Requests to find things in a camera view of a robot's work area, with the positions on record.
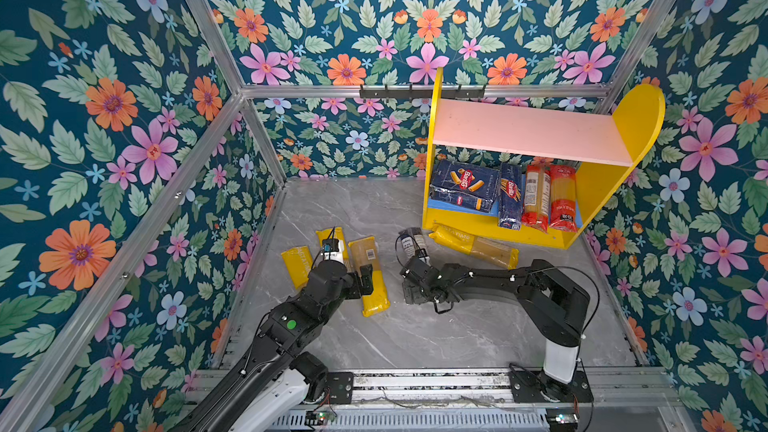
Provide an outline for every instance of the spaghetti package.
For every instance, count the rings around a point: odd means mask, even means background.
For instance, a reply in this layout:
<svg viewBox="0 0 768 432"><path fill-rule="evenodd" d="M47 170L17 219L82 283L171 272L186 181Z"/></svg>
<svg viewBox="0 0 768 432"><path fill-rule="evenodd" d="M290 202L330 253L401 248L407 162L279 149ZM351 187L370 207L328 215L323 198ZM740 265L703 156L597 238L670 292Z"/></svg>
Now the spaghetti package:
<svg viewBox="0 0 768 432"><path fill-rule="evenodd" d="M524 226L546 233L549 226L549 187L551 177L544 166L528 166L525 174Z"/></svg>
<svg viewBox="0 0 768 432"><path fill-rule="evenodd" d="M554 166L552 176L552 222L550 227L566 232L577 232L576 217L576 169Z"/></svg>

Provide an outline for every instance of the wall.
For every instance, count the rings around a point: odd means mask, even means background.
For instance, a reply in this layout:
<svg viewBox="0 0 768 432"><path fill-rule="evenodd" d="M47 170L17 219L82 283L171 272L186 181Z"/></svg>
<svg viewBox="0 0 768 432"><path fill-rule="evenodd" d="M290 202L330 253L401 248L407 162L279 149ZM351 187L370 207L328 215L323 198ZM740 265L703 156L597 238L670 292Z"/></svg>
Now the wall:
<svg viewBox="0 0 768 432"><path fill-rule="evenodd" d="M664 128L588 235L649 361L709 432L766 421L767 7L677 1L658 64L630 81L662 88Z"/></svg>
<svg viewBox="0 0 768 432"><path fill-rule="evenodd" d="M228 97L184 2L151 1L0 0L0 408ZM208 107L200 104L206 92ZM110 325L41 418L44 430L110 430L120 420L156 432L153 422L178 411L178 389L208 359L252 231L271 203L274 185L242 127L227 134L159 237L157 265L148 258L129 281ZM162 153L152 151L158 167L145 160L147 134L164 139ZM254 160L252 176L243 172L245 154ZM228 181L221 188L208 172L218 166ZM221 234L233 227L245 256L226 253ZM178 262L169 260L171 233L190 241ZM168 329L158 315L166 295L176 294L187 313ZM124 361L122 379L101 385L118 345L134 346L132 367ZM165 407L159 399L154 420L152 406L138 420L133 411L162 389Z"/></svg>

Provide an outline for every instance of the pasta package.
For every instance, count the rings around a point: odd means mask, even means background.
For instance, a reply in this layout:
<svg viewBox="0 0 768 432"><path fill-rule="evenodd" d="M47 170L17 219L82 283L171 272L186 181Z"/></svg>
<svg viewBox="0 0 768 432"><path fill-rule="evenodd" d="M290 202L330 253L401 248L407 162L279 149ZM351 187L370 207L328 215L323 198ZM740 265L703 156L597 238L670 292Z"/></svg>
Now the pasta package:
<svg viewBox="0 0 768 432"><path fill-rule="evenodd" d="M480 212L490 212L498 194L498 170L441 160L432 172L429 196Z"/></svg>
<svg viewBox="0 0 768 432"><path fill-rule="evenodd" d="M544 166L528 166L523 200L524 226L546 233L549 226L549 187L551 177Z"/></svg>
<svg viewBox="0 0 768 432"><path fill-rule="evenodd" d="M576 227L576 169L555 166L552 175L552 221L550 227L566 232L578 232Z"/></svg>

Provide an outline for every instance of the blue pasta box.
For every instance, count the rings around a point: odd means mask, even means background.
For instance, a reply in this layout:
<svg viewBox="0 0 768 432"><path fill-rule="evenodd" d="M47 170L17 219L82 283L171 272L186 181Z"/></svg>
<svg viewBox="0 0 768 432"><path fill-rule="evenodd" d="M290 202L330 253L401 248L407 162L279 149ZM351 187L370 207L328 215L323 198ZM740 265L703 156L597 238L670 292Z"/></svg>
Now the blue pasta box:
<svg viewBox="0 0 768 432"><path fill-rule="evenodd" d="M498 170L449 160L438 161L429 197L480 212L490 212L498 196Z"/></svg>
<svg viewBox="0 0 768 432"><path fill-rule="evenodd" d="M498 226L520 230L523 215L522 171L520 167L502 163L499 174Z"/></svg>

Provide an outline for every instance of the orange flower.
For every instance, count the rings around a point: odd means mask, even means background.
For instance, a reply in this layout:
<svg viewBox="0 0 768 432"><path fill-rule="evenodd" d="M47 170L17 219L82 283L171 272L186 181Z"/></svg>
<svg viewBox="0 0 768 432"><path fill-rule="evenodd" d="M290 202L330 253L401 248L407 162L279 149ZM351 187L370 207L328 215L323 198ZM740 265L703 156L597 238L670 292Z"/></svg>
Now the orange flower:
<svg viewBox="0 0 768 432"><path fill-rule="evenodd" d="M523 57L518 58L518 54L510 53L507 59L499 57L493 63L493 67L488 69L489 83L492 86L516 86L520 79L525 77L528 69L523 69L528 64Z"/></svg>
<svg viewBox="0 0 768 432"><path fill-rule="evenodd" d="M270 30L264 25L261 14L254 15L252 9L238 10L235 12L235 26L239 27L240 34L253 43L266 42L266 36Z"/></svg>
<svg viewBox="0 0 768 432"><path fill-rule="evenodd" d="M80 291L94 284L94 275L109 265L106 257L115 253L114 240L107 240L109 230L96 224L91 230L87 220L73 220L69 223L69 234L57 228L45 239L45 245L54 249L40 254L40 271L56 271L48 283L64 290L74 280L74 290Z"/></svg>
<svg viewBox="0 0 768 432"><path fill-rule="evenodd" d="M299 170L309 170L312 168L312 160L303 154L293 154L293 157L290 158L290 163Z"/></svg>
<svg viewBox="0 0 768 432"><path fill-rule="evenodd" d="M427 154L418 154L416 158L413 159L413 165L421 170L427 168Z"/></svg>
<svg viewBox="0 0 768 432"><path fill-rule="evenodd" d="M205 116L206 120L213 120L219 115L221 109L221 97L219 87L210 81L210 77L197 77L194 80L195 89L192 89L192 98L197 100L197 111Z"/></svg>
<svg viewBox="0 0 768 432"><path fill-rule="evenodd" d="M705 410L701 419L701 427L706 432L736 432L736 427L717 410Z"/></svg>
<svg viewBox="0 0 768 432"><path fill-rule="evenodd" d="M454 24L464 24L467 21L467 14L463 10L456 9L451 16Z"/></svg>
<svg viewBox="0 0 768 432"><path fill-rule="evenodd" d="M758 77L755 82L745 80L739 84L739 89L730 93L728 102L730 105L725 108L725 115L733 116L731 119L737 124L741 124L746 119L746 123L754 124L760 120L761 113L768 113L768 78Z"/></svg>
<svg viewBox="0 0 768 432"><path fill-rule="evenodd" d="M638 340L638 343L640 344L640 348L643 349L643 352L648 351L648 342L644 341L645 339L645 331L641 326L638 325L638 321L634 320L634 317L630 317L627 319L627 322L629 322L629 326L634 332L634 336Z"/></svg>
<svg viewBox="0 0 768 432"><path fill-rule="evenodd" d="M404 10L400 10L397 14L395 14L395 22L402 25L408 22L408 13Z"/></svg>
<svg viewBox="0 0 768 432"><path fill-rule="evenodd" d="M219 340L221 340L221 335L224 333L224 330L226 329L226 319L221 319L221 322L219 322L219 325L216 327L216 330L214 331L214 341L210 343L210 352L212 354L216 353L216 350L219 348Z"/></svg>
<svg viewBox="0 0 768 432"><path fill-rule="evenodd" d="M624 16L624 8L616 10L616 7L609 8L605 14L598 15L598 18L594 21L595 24L590 28L592 33L592 40L594 42L605 42L612 36L619 33L619 27L627 21L627 17Z"/></svg>
<svg viewBox="0 0 768 432"><path fill-rule="evenodd" d="M423 38L425 42L432 42L435 37L440 37L442 19L435 9L427 9L416 22L416 26L418 27L418 36Z"/></svg>
<svg viewBox="0 0 768 432"><path fill-rule="evenodd" d="M608 250L611 253L619 255L624 252L624 245L627 243L627 238L624 236L624 232L616 227L608 231L605 235L605 245L608 246Z"/></svg>
<svg viewBox="0 0 768 432"><path fill-rule="evenodd" d="M134 123L131 117L139 115L139 109L134 105L134 93L126 91L125 84L117 79L112 83L103 77L98 80L98 84L98 89L91 86L85 91L90 99L85 106L89 114L96 116L96 123L105 129L111 126L116 132Z"/></svg>
<svg viewBox="0 0 768 432"><path fill-rule="evenodd" d="M331 59L328 65L328 78L333 80L334 86L361 86L366 76L366 70L360 68L360 59L350 58L345 53L340 54L338 60Z"/></svg>
<svg viewBox="0 0 768 432"><path fill-rule="evenodd" d="M264 211L264 215L265 216L267 216L267 217L270 216L270 214L272 213L272 207L274 207L274 205L275 205L275 197L274 196L270 196L266 200L266 210Z"/></svg>
<svg viewBox="0 0 768 432"><path fill-rule="evenodd" d="M763 226L763 232L768 235L768 224ZM765 252L760 256L760 263L763 264L765 270L768 270L768 237L765 235L757 235L755 237L755 250L758 252Z"/></svg>
<svg viewBox="0 0 768 432"><path fill-rule="evenodd" d="M233 228L224 240L224 256L229 260L235 260L240 253L241 245L243 245L243 234Z"/></svg>
<svg viewBox="0 0 768 432"><path fill-rule="evenodd" d="M158 392L158 395L154 396L154 400L152 400L152 407L154 408L161 408L163 404L165 404L165 398L168 396L168 389L162 389L160 392Z"/></svg>

